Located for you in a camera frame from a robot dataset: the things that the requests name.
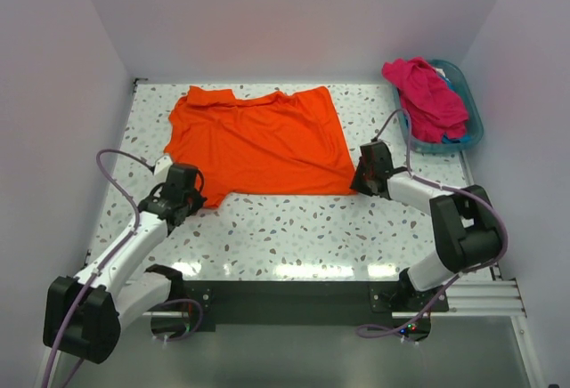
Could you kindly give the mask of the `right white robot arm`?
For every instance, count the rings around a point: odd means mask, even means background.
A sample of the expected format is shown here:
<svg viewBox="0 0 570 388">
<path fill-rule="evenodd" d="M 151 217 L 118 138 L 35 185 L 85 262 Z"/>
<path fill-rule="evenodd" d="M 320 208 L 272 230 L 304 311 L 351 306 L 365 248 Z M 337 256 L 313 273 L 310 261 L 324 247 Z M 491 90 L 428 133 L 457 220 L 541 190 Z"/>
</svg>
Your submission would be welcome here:
<svg viewBox="0 0 570 388">
<path fill-rule="evenodd" d="M 403 297 L 424 293 L 451 279 L 495 264 L 508 245 L 505 225 L 484 188 L 455 188 L 396 167 L 388 146 L 371 141 L 360 147 L 351 189 L 416 208 L 431 218 L 435 251 L 398 276 Z"/>
</svg>

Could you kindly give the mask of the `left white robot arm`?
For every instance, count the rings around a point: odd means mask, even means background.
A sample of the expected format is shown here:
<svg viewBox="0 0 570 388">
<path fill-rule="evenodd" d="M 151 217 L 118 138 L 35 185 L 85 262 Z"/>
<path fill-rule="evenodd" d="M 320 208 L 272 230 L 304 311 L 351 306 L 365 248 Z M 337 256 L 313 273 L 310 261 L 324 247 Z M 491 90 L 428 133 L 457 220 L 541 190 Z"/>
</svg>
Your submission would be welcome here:
<svg viewBox="0 0 570 388">
<path fill-rule="evenodd" d="M 183 275 L 153 264 L 130 280 L 144 258 L 205 204 L 204 176 L 195 166 L 171 164 L 165 178 L 134 207 L 120 238 L 74 276 L 48 288 L 43 342 L 95 364 L 115 349 L 123 330 L 161 304 L 185 303 Z"/>
</svg>

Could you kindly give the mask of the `orange t shirt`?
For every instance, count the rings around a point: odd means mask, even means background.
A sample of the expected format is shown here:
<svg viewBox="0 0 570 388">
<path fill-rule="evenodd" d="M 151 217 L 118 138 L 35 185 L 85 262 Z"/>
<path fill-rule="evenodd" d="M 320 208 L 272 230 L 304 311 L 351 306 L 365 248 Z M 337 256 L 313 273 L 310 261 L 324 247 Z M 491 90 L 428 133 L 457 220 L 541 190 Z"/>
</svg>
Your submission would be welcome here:
<svg viewBox="0 0 570 388">
<path fill-rule="evenodd" d="M 197 86 L 169 115 L 164 148 L 198 167 L 208 208 L 232 193 L 347 196 L 355 168 L 329 90 L 320 86 L 255 99 Z"/>
</svg>

